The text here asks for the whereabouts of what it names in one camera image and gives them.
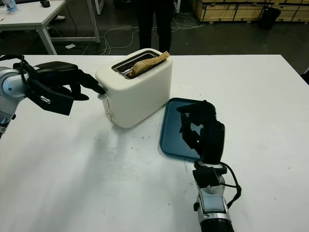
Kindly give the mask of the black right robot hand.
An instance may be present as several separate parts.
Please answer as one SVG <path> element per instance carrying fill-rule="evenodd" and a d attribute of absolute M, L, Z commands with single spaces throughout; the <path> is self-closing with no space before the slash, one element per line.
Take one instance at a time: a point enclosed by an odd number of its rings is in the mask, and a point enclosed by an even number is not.
<path fill-rule="evenodd" d="M 180 113 L 182 139 L 197 152 L 203 163 L 219 164 L 224 149 L 225 126 L 216 119 L 215 106 L 204 100 L 176 110 Z"/>

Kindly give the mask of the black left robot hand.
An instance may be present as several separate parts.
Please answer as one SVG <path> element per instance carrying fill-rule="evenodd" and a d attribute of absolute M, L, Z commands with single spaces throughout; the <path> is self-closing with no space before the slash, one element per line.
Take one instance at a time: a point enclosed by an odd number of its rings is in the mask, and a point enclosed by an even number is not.
<path fill-rule="evenodd" d="M 26 65 L 29 74 L 27 85 L 39 96 L 67 98 L 72 101 L 86 101 L 89 97 L 81 92 L 81 87 L 95 93 L 105 94 L 105 89 L 91 75 L 83 72 L 77 65 L 53 61 L 32 67 Z"/>

